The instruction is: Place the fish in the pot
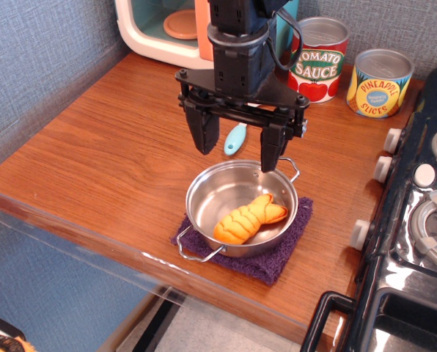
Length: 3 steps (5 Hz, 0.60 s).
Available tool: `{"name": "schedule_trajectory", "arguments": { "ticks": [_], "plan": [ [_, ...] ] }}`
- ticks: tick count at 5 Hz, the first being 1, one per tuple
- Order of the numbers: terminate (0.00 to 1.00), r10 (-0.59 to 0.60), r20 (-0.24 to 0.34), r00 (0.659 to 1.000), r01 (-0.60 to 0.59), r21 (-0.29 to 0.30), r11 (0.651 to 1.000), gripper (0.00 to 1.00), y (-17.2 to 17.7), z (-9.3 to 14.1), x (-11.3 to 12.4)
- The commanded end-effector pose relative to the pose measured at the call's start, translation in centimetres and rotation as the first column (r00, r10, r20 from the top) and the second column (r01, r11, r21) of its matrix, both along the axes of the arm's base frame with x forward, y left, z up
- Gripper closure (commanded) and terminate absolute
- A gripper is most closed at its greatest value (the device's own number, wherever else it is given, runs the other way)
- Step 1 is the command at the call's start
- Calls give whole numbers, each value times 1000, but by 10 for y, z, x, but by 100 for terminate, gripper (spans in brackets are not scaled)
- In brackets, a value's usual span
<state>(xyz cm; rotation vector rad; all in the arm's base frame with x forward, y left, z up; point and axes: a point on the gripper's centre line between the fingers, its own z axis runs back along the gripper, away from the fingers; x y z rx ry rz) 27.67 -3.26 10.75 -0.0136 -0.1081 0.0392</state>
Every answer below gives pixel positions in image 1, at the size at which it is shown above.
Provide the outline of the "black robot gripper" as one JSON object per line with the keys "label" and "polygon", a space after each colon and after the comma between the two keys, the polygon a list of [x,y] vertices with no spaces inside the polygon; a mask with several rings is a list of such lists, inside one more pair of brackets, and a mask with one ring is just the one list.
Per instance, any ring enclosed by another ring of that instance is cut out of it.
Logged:
{"label": "black robot gripper", "polygon": [[279,81],[284,66],[276,55],[276,28],[264,25],[252,34],[233,35],[208,27],[214,66],[179,70],[178,96],[195,147],[209,154],[219,140],[219,120],[227,118],[262,128],[261,170],[275,170],[287,140],[306,131],[309,99]]}

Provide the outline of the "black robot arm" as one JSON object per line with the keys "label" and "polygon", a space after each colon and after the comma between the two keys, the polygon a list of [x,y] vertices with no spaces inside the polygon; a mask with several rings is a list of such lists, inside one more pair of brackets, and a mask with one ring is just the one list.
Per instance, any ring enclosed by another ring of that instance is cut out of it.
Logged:
{"label": "black robot arm", "polygon": [[298,21],[285,1],[211,1],[208,39],[211,70],[179,70],[180,106],[198,151],[207,155],[219,139],[225,118],[261,128],[261,170],[275,170],[288,141],[306,131],[309,99],[282,83],[276,69],[287,72],[299,59],[300,45],[284,65],[276,53],[276,19],[298,35]]}

